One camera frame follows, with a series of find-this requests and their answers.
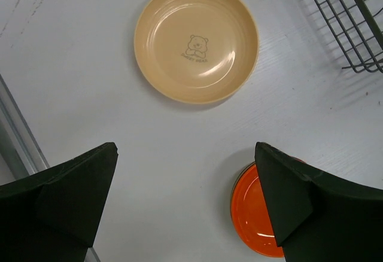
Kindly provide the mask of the large beige plate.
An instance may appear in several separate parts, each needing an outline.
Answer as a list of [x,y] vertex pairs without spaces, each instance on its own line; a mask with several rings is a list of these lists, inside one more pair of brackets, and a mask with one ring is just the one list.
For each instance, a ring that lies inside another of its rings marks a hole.
[[142,75],[184,103],[233,95],[251,76],[259,50],[257,25],[241,0],[151,0],[135,28]]

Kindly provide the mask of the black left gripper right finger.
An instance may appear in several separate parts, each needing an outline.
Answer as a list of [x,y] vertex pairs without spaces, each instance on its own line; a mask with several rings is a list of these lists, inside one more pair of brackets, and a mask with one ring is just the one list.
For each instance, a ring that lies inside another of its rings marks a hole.
[[286,261],[382,261],[382,190],[257,142],[255,163]]

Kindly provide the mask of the orange plate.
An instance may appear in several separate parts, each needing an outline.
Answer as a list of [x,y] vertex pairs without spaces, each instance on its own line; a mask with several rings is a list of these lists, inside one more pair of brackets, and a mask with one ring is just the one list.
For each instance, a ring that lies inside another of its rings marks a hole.
[[254,162],[243,168],[233,185],[230,217],[235,231],[249,249],[266,257],[284,257],[284,251],[276,244]]

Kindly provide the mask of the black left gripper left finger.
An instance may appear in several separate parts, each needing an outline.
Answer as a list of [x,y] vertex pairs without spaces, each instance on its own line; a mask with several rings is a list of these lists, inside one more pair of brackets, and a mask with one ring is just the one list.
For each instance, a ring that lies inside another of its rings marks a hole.
[[1,261],[84,261],[117,165],[113,142],[1,186]]

